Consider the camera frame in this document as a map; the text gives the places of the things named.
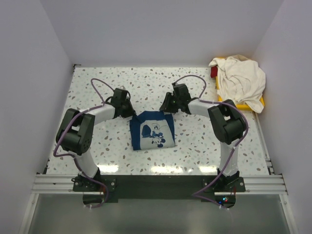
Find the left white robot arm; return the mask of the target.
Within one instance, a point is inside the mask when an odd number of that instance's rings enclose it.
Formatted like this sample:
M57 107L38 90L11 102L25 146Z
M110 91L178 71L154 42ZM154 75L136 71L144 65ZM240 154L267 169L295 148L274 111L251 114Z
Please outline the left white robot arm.
M107 120L133 115L135 110L130 93L120 88L116 88L113 95L99 106L84 110L68 109L57 132L53 156L70 156L80 174L85 177L84 186L89 191L98 190L101 186L101 179L97 176L99 168L90 152L94 127Z

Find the blue mickey t shirt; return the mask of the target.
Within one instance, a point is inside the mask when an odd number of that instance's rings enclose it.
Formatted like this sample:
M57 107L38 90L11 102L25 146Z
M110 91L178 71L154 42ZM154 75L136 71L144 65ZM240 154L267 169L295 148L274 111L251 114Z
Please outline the blue mickey t shirt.
M130 120L134 151L175 147L173 115L164 111L144 111Z

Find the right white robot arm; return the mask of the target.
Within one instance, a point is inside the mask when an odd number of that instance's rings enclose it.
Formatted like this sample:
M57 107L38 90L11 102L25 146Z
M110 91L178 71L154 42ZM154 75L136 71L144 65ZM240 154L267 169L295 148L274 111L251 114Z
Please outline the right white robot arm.
M241 111L230 99L207 101L191 97L185 84L173 83L173 91L167 92L161 111L177 113L179 110L189 115L209 117L215 137L220 142L220 166L217 170L217 186L227 192L239 178L238 146L248 133L248 123Z

